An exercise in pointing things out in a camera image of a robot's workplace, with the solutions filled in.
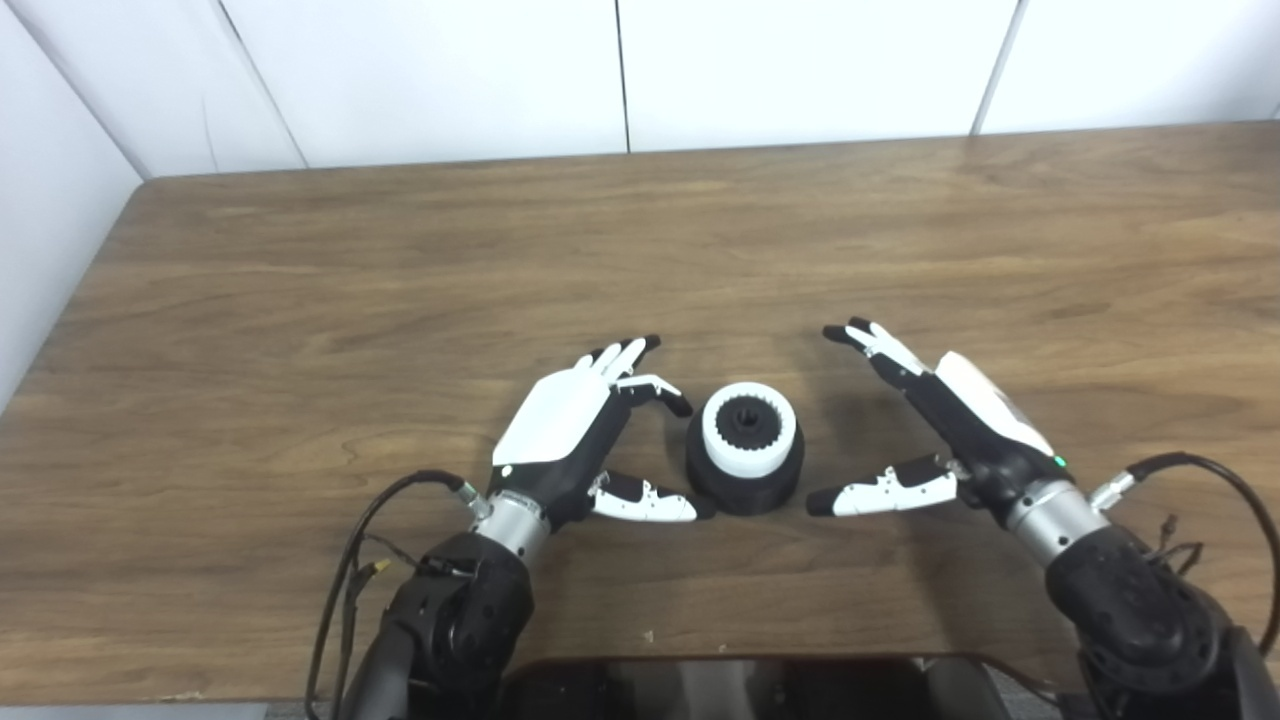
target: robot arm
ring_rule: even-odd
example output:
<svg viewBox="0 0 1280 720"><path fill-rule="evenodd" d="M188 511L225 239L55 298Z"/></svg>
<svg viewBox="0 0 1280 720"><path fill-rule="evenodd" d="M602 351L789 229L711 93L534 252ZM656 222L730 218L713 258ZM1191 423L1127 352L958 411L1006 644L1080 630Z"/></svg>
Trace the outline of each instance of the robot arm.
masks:
<svg viewBox="0 0 1280 720"><path fill-rule="evenodd" d="M488 497L453 488L471 528L416 564L346 693L339 679L337 717L484 716L532 615L530 566L549 536L593 511L662 523L714 515L703 498L603 469L634 407L659 400L677 416L692 413L662 378L635 375L658 345L621 341L534 386L493 451Z"/></svg>
<svg viewBox="0 0 1280 720"><path fill-rule="evenodd" d="M1075 625L1082 669L1105 716L1280 717L1248 634L1106 516L1134 484L1132 474L1103 486L1091 502L1044 437L963 356L948 352L929 369L861 318L823 334L863 352L952 457L927 456L818 491L808 500L812 515L906 510L959 496L988 510L1044 568L1046 589ZM1242 714L1245 706L1254 714Z"/></svg>

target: black and white cylinder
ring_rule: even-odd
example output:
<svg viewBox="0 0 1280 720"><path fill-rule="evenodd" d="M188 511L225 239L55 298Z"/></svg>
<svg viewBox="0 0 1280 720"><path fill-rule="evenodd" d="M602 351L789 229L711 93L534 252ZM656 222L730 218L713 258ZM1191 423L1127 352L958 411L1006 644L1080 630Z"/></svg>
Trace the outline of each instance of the black and white cylinder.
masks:
<svg viewBox="0 0 1280 720"><path fill-rule="evenodd" d="M800 480L804 433L781 392L733 383L689 424L686 469L694 489L724 512L759 515L786 502Z"/></svg>

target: wooden table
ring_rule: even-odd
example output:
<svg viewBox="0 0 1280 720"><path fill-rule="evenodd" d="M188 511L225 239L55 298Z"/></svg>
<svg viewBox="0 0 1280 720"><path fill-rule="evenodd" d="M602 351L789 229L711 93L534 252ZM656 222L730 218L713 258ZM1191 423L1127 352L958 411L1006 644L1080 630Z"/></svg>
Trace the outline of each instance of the wooden table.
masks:
<svg viewBox="0 0 1280 720"><path fill-rule="evenodd" d="M1277 123L147 183L0 419L0 703L300 696L366 501L420 466L483 484L534 380L648 332L645 369L695 401L791 398L800 488L762 518L566 528L513 667L966 652L1070 684L1039 571L984 514L804 514L940 446L819 329L961 350L1087 488L1184 448L1280 505L1277 210ZM611 465L685 487L682 433L644 409ZM425 550L466 525L442 496L376 527ZM1243 505L1170 473L1116 516L1153 537L1166 511L1260 628Z"/></svg>

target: white finger segment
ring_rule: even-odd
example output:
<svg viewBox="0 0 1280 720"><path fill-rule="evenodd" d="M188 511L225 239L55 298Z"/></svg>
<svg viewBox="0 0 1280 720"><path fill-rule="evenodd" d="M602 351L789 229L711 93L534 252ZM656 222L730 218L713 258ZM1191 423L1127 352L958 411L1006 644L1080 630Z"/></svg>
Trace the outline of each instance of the white finger segment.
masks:
<svg viewBox="0 0 1280 720"><path fill-rule="evenodd" d="M628 502L611 495L599 486L588 491L595 498L594 511L598 515L631 520L632 523L691 523L698 519L698 510L682 496L659 497L657 488L646 480L644 495L639 502Z"/></svg>
<svg viewBox="0 0 1280 720"><path fill-rule="evenodd" d="M831 506L831 514L840 518L913 510L915 507L947 502L955 500L955 497L956 477L952 473L945 473L933 480L908 488L897 482L897 474L890 466L886 468L883 474L876 478L876 484L854 483L845 486L845 489L836 496L836 502Z"/></svg>
<svg viewBox="0 0 1280 720"><path fill-rule="evenodd" d="M901 341L891 336L888 331L877 323L872 323L872 332L869 333L852 325L845 325L845 332L850 338L865 347L863 352L868 357L872 355L884 355L890 360L901 365L905 370L916 375L924 374L929 370L924 363L920 363L920 359L916 357L914 352L908 350Z"/></svg>
<svg viewBox="0 0 1280 720"><path fill-rule="evenodd" d="M591 368L603 375L604 370L609 366L609 363L613 363L621 352L622 345L614 342L600 351L600 356L595 359L595 364L591 365Z"/></svg>
<svg viewBox="0 0 1280 720"><path fill-rule="evenodd" d="M630 378L622 378L617 383L614 383L614 387L617 388L640 387L640 386L653 386L658 388L659 395L664 392L668 392L671 395L684 395L682 392L676 389L676 386L668 383L667 380L659 378L658 375L632 375Z"/></svg>
<svg viewBox="0 0 1280 720"><path fill-rule="evenodd" d="M622 375L630 374L636 361L640 360L641 355L644 355L645 345L646 343L643 337L637 337L636 340L628 342L626 348L618 354L617 359L614 359L613 363L609 363L609 366L604 369L604 382L612 383Z"/></svg>

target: robotic finger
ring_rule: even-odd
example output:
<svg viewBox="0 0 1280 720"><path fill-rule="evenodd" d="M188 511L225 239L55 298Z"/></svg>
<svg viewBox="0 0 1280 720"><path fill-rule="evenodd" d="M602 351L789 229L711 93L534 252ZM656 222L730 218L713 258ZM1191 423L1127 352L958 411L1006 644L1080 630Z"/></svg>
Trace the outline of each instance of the robotic finger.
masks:
<svg viewBox="0 0 1280 720"><path fill-rule="evenodd" d="M911 380L929 372L928 365L878 323L855 316L849 319L847 325L824 327L822 334L832 342L851 345L872 361L888 384L899 389L906 389Z"/></svg>
<svg viewBox="0 0 1280 720"><path fill-rule="evenodd" d="M954 471L938 465L937 455L925 455L846 486L809 493L805 509L809 515L837 518L913 510L955 500L956 480Z"/></svg>
<svg viewBox="0 0 1280 720"><path fill-rule="evenodd" d="M677 418L687 418L694 414L694 406L682 392L658 375L634 375L622 378L614 387L626 397L632 407L644 405L650 400L660 400Z"/></svg>
<svg viewBox="0 0 1280 720"><path fill-rule="evenodd" d="M605 470L588 495L598 515L636 523L691 523L716 516L716 505L704 497L686 497L632 475Z"/></svg>
<svg viewBox="0 0 1280 720"><path fill-rule="evenodd" d="M613 382L620 377L634 373L645 354L650 350L657 350L660 345L662 338L657 334L622 338L605 347L596 347L579 359L577 365L594 368L604 375L605 380Z"/></svg>

